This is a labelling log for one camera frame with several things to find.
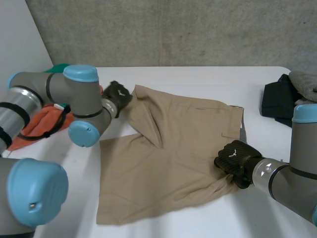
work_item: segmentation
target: black glove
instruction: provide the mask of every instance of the black glove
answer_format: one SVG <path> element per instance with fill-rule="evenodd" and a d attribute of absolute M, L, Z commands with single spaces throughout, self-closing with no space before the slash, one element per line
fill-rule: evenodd
<path fill-rule="evenodd" d="M 110 86 L 104 90 L 103 98 L 109 99 L 115 104 L 117 107 L 115 118 L 118 118 L 120 111 L 132 100 L 132 95 L 130 95 L 129 91 L 123 85 L 117 81 L 112 81 Z"/>
<path fill-rule="evenodd" d="M 247 171 L 245 164 L 250 160 L 256 160 L 257 163 L 262 158 L 261 153 L 255 148 L 240 140 L 234 140 L 218 152 L 214 165 L 227 174 L 233 175 L 233 181 L 239 188 L 247 188 L 252 183 L 253 169 Z"/>

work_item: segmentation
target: green cloth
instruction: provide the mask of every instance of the green cloth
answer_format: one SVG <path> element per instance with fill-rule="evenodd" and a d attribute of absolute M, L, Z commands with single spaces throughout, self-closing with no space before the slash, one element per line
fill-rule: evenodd
<path fill-rule="evenodd" d="M 53 66 L 53 68 L 44 71 L 45 73 L 63 73 L 64 69 L 69 66 L 69 64 L 67 63 L 60 63 L 57 64 L 55 66 Z"/>

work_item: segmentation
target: orange cloth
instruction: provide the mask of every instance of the orange cloth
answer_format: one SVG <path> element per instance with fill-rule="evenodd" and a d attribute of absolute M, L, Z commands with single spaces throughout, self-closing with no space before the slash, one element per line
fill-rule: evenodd
<path fill-rule="evenodd" d="M 100 86 L 101 94 L 103 94 L 103 88 Z M 21 132 L 22 135 L 25 136 L 40 136 L 43 135 L 44 132 L 49 131 L 56 124 L 62 110 L 57 109 L 54 105 L 46 105 L 43 109 L 35 114 L 34 117 L 31 118 L 30 123 L 23 129 Z M 65 122 L 61 127 L 61 130 L 67 128 L 74 121 L 73 113 L 68 113 L 66 115 Z M 38 140 L 29 141 L 24 140 L 22 138 L 16 137 L 11 146 L 8 148 L 9 151 L 17 150 L 27 145 L 31 145 Z"/>

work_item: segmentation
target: glove logo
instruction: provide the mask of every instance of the glove logo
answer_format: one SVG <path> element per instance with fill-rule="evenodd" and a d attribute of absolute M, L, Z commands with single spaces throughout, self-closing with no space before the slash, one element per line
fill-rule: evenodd
<path fill-rule="evenodd" d="M 125 94 L 121 93 L 120 90 L 118 90 L 118 93 L 119 93 L 120 96 L 125 96 Z"/>
<path fill-rule="evenodd" d="M 234 153 L 232 155 L 229 155 L 229 157 L 237 156 L 237 150 L 234 149 Z"/>

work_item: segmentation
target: white table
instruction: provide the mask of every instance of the white table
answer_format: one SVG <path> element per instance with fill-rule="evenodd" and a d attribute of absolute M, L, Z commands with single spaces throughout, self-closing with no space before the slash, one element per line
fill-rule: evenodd
<path fill-rule="evenodd" d="M 117 80 L 132 91 L 135 84 L 245 108 L 248 143 L 265 157 L 289 161 L 291 128 L 259 113 L 264 85 L 289 70 L 282 67 L 134 67 L 98 68 L 105 88 Z M 120 117 L 102 139 L 135 133 Z M 67 130 L 10 154 L 63 165 L 69 193 L 60 214 L 37 228 L 36 238 L 313 238 L 317 228 L 254 187 L 196 208 L 170 212 L 125 226 L 98 226 L 100 147 L 71 143 Z"/>

